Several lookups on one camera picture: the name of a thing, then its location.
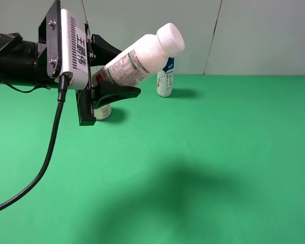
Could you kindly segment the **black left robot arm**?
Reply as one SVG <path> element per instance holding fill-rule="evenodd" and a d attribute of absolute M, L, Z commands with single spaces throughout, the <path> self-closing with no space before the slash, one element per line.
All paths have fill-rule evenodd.
<path fill-rule="evenodd" d="M 19 33 L 0 33 L 0 84 L 14 90 L 57 88 L 59 100 L 65 99 L 67 89 L 74 90 L 79 124 L 92 126 L 99 119 L 98 109 L 141 92 L 134 85 L 92 81 L 91 67 L 105 65 L 119 53 L 55 1 L 39 26 L 37 42 L 25 41 Z"/>

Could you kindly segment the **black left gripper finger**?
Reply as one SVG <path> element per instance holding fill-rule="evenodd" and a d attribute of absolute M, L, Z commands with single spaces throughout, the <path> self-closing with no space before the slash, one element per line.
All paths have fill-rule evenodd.
<path fill-rule="evenodd" d="M 121 101 L 124 99 L 136 98 L 140 95 L 141 89 L 132 86 L 120 86 L 108 81 L 101 81 L 91 89 L 94 108 Z"/>
<path fill-rule="evenodd" d="M 92 34 L 87 48 L 91 67 L 104 66 L 121 53 L 121 50 L 115 48 L 97 34 Z"/>

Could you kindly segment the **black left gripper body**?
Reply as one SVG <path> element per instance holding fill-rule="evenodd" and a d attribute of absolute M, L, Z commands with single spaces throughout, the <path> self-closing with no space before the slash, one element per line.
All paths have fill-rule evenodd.
<path fill-rule="evenodd" d="M 61 57 L 61 47 L 58 44 L 58 38 L 61 37 L 61 26 L 60 26 L 60 11 L 63 9 L 61 7 L 60 1 L 54 1 L 50 9 L 48 10 L 44 20 L 39 26 L 38 29 L 38 64 L 44 65 L 46 68 L 46 74 L 49 78 L 54 80 L 51 77 L 54 71 L 59 70 L 61 63 L 57 61 L 53 61 L 56 64 L 55 68 L 52 68 L 49 59 L 52 57 Z M 69 86 L 69 78 L 68 76 L 62 75 L 59 77 L 58 82 L 64 80 Z M 80 126 L 92 126 L 96 122 L 96 118 L 94 117 L 94 106 L 91 101 L 90 94 L 90 63 L 88 64 L 88 83 L 85 89 L 83 90 L 74 90 L 76 93 L 76 103 L 77 103 L 77 112 L 78 112 L 78 120 Z"/>

